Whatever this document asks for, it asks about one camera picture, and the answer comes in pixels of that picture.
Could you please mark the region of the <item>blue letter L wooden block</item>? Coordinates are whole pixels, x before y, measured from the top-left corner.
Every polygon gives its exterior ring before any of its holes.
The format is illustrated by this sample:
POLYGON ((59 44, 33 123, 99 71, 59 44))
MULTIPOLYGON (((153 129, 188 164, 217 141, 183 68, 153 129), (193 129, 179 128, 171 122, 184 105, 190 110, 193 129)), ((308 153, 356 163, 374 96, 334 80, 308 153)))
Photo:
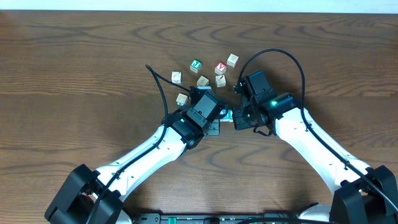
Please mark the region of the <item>blue letter L wooden block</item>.
POLYGON ((230 121, 229 110, 223 109, 220 112, 220 121, 221 122, 229 122, 230 121))

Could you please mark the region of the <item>green letter F wooden block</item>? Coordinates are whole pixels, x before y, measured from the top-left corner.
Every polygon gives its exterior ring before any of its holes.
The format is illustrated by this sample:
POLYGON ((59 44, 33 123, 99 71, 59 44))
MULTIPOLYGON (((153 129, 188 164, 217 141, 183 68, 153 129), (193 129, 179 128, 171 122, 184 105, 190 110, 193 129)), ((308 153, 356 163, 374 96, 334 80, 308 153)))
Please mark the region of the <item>green letter F wooden block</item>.
POLYGON ((233 110, 229 110, 228 111, 228 116, 229 116, 229 122, 232 122, 233 123, 233 110))

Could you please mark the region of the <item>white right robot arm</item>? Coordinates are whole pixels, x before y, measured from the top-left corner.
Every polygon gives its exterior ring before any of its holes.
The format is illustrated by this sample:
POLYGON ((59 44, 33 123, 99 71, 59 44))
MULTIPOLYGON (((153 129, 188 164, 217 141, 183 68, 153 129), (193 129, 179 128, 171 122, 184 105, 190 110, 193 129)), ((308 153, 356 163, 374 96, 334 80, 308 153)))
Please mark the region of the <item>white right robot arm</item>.
POLYGON ((299 212, 303 223, 397 223, 397 184, 386 167, 359 160, 310 116, 289 93, 241 95, 233 110, 235 128, 267 126, 270 134, 292 146, 322 178, 333 200, 299 212))

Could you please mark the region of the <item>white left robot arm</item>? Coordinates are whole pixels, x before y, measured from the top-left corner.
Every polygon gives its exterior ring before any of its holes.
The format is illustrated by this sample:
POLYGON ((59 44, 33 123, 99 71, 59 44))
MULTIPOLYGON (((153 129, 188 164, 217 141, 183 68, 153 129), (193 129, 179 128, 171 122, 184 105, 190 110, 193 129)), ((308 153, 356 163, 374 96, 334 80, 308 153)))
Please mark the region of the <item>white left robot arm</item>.
POLYGON ((219 117, 191 108, 169 114, 156 132, 116 161, 95 170, 82 164, 70 172, 44 217, 50 223, 132 223, 124 201, 162 166, 219 133, 219 117))

